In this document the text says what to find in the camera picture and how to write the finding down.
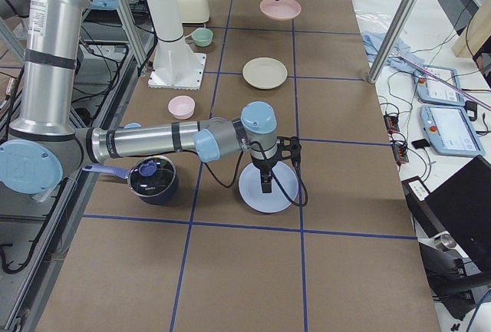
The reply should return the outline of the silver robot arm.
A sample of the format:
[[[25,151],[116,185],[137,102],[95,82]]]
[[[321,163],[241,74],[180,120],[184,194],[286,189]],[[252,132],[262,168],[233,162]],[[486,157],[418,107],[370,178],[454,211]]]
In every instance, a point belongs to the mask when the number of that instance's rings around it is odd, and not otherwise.
[[[38,194],[80,168],[106,159],[195,150],[204,163],[249,152],[270,190],[280,152],[273,108],[246,105],[234,120],[212,118],[156,127],[75,129],[69,114],[83,12],[97,0],[31,0],[20,114],[1,145],[1,181]]]

